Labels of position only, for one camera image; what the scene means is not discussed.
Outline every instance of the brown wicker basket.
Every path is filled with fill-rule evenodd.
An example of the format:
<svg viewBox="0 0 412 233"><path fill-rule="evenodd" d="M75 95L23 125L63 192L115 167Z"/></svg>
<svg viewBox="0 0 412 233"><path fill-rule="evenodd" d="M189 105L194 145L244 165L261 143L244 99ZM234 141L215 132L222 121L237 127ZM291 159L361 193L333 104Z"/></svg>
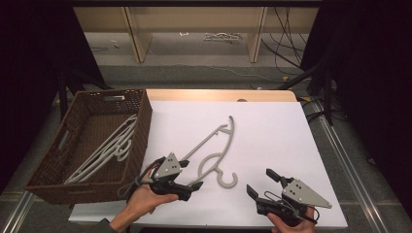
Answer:
<svg viewBox="0 0 412 233"><path fill-rule="evenodd" d="M145 89L79 91L41 164L25 187L51 204L115 201L139 175L152 107ZM131 115L137 115L128 157L114 158L85 183L64 181Z"/></svg>

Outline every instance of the table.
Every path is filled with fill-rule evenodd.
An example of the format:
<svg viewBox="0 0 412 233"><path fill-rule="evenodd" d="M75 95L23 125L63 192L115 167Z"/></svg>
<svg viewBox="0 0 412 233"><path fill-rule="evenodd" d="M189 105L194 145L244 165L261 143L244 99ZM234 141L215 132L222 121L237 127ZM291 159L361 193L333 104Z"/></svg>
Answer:
<svg viewBox="0 0 412 233"><path fill-rule="evenodd" d="M160 206L155 214L141 217L138 224L268 229L271 223L265 216L256 214L256 204L247 195L246 184L261 197L267 189L280 194L281 186L265 176L265 169L271 168L286 177L301 177L332 203L332 209L319 209L318 227L347 227L306 118L292 92L148 89L148 94L154 112L144 164L171 150L178 159L182 158L216 126L227 123L228 115L231 115L235 122L233 142L219 167L225 182L230 183L230 173L236 173L239 181L234 188L221 188L212 173L204 178L204 185L188 202ZM221 140L224 136L214 136L213 142L208 142L191 156L189 166L176 181L188 183L192 180L197 164L204 157L199 153L218 152L225 145L225 140ZM124 201L78 204L69 220L94 222L103 217L110 220L124 204Z"/></svg>

